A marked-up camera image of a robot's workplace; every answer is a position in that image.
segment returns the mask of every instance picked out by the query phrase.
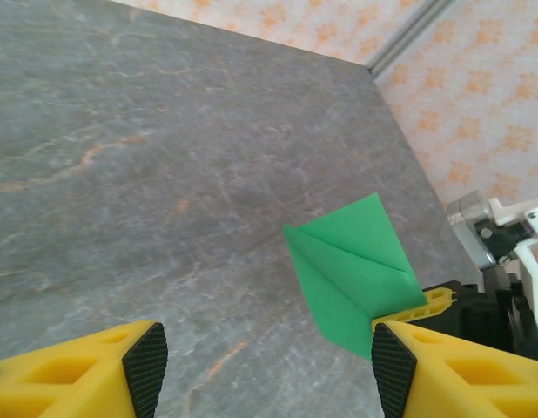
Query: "marble surface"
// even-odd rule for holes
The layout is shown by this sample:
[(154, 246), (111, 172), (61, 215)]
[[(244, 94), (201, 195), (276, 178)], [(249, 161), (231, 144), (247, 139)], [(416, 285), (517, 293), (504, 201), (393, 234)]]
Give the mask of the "marble surface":
[(157, 417), (378, 417), (281, 234), (378, 192), (423, 286), (475, 271), (364, 67), (121, 4), (0, 0), (0, 358), (166, 327)]

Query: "folded green paper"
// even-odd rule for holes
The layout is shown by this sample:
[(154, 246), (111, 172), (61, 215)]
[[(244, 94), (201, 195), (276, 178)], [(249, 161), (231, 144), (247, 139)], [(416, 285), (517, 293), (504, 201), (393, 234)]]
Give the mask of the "folded green paper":
[(426, 304), (377, 194), (284, 231), (319, 330), (348, 351), (370, 359), (373, 319)]

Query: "yellow plastic part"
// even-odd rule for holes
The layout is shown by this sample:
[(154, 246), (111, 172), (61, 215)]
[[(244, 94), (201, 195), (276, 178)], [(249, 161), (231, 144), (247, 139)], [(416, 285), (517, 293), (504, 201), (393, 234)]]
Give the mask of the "yellow plastic part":
[(375, 332), (375, 326), (377, 324), (388, 320), (410, 322), (413, 320), (423, 320), (430, 316), (441, 315), (453, 305), (453, 302), (456, 300), (453, 298), (454, 294), (456, 294), (456, 292), (453, 292), (453, 290), (448, 287), (438, 287), (436, 289), (428, 290), (427, 292), (424, 292), (424, 296), (426, 296), (427, 300), (426, 305), (376, 318), (372, 321), (372, 330)]
[(135, 417), (122, 357), (155, 323), (131, 324), (0, 361), (0, 418)]
[(538, 361), (387, 322), (418, 362), (403, 418), (538, 418)]

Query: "black rubber pad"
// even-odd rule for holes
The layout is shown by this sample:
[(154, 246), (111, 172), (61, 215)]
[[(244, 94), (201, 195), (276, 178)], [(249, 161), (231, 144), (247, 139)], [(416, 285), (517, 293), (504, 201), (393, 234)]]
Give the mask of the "black rubber pad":
[(373, 375), (386, 418), (402, 418), (416, 362), (416, 357), (387, 325), (377, 325), (372, 344)]
[(153, 418), (165, 378), (168, 347), (165, 328), (157, 322), (122, 358), (136, 418)]

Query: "wallpaper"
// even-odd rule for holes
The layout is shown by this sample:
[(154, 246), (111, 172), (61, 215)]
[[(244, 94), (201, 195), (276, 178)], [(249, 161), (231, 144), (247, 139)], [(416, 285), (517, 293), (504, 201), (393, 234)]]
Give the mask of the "wallpaper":
[(443, 202), (538, 197), (538, 0), (460, 0), (378, 85)]
[(425, 0), (116, 0), (358, 64)]

